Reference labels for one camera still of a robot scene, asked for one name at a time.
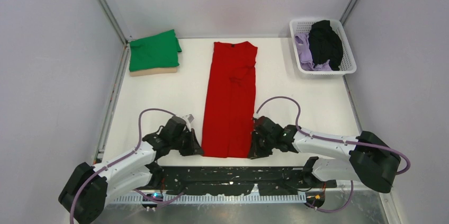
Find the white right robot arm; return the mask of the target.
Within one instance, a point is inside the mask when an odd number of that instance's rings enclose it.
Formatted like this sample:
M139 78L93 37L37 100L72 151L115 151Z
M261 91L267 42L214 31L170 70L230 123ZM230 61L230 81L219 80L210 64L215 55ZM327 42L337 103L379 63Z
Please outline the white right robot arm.
M261 116L254 121L252 136L249 159L268 157L273 149L311 154L302 169L302 180L309 187L330 180L357 181L389 193L399 173L399 152L369 131L356 137L328 135L292 124L282 128Z

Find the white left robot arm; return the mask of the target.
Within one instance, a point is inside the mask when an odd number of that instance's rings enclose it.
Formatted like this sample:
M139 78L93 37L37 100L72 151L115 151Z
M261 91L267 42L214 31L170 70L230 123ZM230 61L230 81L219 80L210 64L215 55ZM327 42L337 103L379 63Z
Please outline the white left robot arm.
M75 208L78 223L92 223L105 206L131 190L147 186L158 188L162 183L162 168L156 161L171 150L183 156L201 155L191 114L171 117L160 132L143 137L138 149L132 148L116 158L95 164L79 164L58 197L59 203L70 211Z

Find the red t-shirt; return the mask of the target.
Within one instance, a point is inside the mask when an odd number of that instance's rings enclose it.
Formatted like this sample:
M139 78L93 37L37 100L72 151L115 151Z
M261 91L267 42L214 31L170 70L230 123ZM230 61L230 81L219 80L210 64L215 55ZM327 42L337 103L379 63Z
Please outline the red t-shirt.
M246 158L252 144L258 48L215 42L202 129L205 157Z

